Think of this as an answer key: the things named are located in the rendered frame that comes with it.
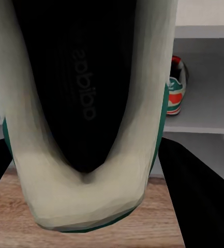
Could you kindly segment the gym shoe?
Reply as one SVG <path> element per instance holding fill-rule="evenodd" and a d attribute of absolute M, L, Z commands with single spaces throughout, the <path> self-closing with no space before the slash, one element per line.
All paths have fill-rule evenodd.
<path fill-rule="evenodd" d="M 177 115 L 180 112 L 188 85 L 189 70 L 187 66 L 179 57 L 172 57 L 167 116 Z"/>
<path fill-rule="evenodd" d="M 43 229 L 87 233 L 145 197 L 178 0 L 0 0 L 0 116 Z"/>

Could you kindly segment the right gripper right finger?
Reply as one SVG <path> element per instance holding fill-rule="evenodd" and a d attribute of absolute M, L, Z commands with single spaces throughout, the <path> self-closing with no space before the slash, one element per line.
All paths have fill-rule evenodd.
<path fill-rule="evenodd" d="M 224 179 L 164 137 L 158 157 L 185 248 L 224 248 Z"/>

